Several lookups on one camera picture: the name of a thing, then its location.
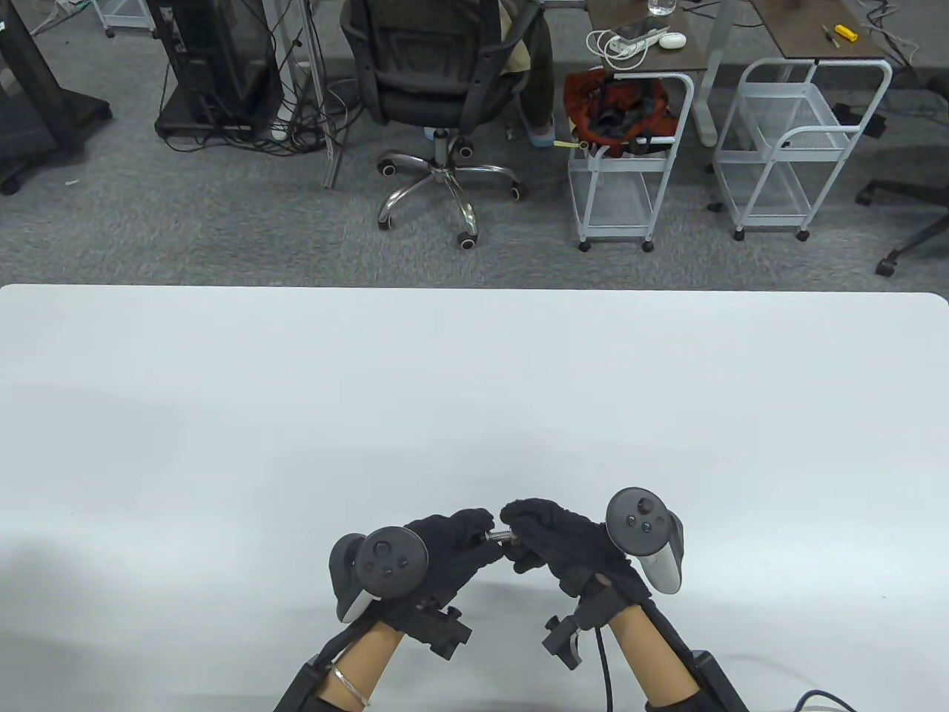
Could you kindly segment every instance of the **electrical cord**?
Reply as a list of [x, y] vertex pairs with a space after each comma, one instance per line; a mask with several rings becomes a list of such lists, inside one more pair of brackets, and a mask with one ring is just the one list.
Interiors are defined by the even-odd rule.
[[[603, 668], [603, 682], [606, 692], [606, 712], [613, 712], [613, 683], [609, 677], [609, 663], [606, 661], [606, 648], [603, 644], [603, 634], [599, 628], [594, 628], [594, 631], [596, 633], [596, 647], [600, 653], [600, 665]], [[801, 696], [801, 699], [797, 701], [797, 704], [794, 706], [794, 709], [791, 712], [806, 712], [804, 705], [808, 703], [808, 700], [811, 700], [815, 697], [822, 697], [825, 700], [830, 700], [835, 704], [839, 704], [844, 708], [845, 712], [857, 712], [857, 710], [855, 710], [836, 695], [832, 695], [829, 692], [818, 689], [808, 690], [805, 692]]]

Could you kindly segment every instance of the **white table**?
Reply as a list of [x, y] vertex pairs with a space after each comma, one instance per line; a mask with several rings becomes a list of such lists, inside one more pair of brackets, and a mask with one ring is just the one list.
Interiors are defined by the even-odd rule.
[[[0, 335], [3, 712], [270, 712], [338, 629], [338, 536], [632, 484], [685, 526], [662, 610], [752, 710], [949, 708], [938, 297], [16, 286]], [[542, 572], [456, 602], [472, 641], [406, 643], [374, 709], [602, 709]]]

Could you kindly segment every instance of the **forearm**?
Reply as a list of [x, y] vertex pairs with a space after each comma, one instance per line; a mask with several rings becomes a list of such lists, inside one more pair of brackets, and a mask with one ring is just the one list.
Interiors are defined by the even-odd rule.
[[680, 703], [698, 693], [692, 674], [642, 608], [624, 610], [609, 627], [652, 706]]
[[[372, 696], [385, 667], [402, 640], [402, 633], [377, 623], [347, 650], [336, 666], [367, 700]], [[362, 712], [363, 705], [330, 672], [320, 685], [318, 697], [344, 712]]]

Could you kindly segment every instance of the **red bag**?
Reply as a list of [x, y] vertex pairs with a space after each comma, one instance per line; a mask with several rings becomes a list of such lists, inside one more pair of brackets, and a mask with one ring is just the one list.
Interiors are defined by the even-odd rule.
[[[609, 146], [606, 155], [661, 151], [653, 137], [676, 135], [679, 120], [669, 110], [669, 94], [658, 79], [613, 78], [605, 69], [568, 74], [564, 108], [574, 124], [578, 141]], [[645, 138], [641, 145], [636, 138]]]

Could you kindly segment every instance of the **hand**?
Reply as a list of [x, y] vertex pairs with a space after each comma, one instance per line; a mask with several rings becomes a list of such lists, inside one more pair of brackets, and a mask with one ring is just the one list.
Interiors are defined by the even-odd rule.
[[451, 516], [432, 515], [405, 525], [419, 535], [428, 550], [428, 571], [421, 583], [399, 598], [377, 601], [375, 610], [393, 628], [409, 611], [419, 606], [447, 606], [458, 591], [482, 568], [499, 560], [501, 545], [484, 541], [494, 526], [485, 509], [465, 509]]
[[511, 502], [501, 510], [501, 521], [517, 537], [516, 544], [504, 545], [515, 572], [547, 565], [560, 579], [560, 588], [573, 597], [595, 592], [594, 574], [607, 579], [630, 605], [651, 596], [629, 559], [610, 540], [605, 524], [595, 524], [546, 499]]

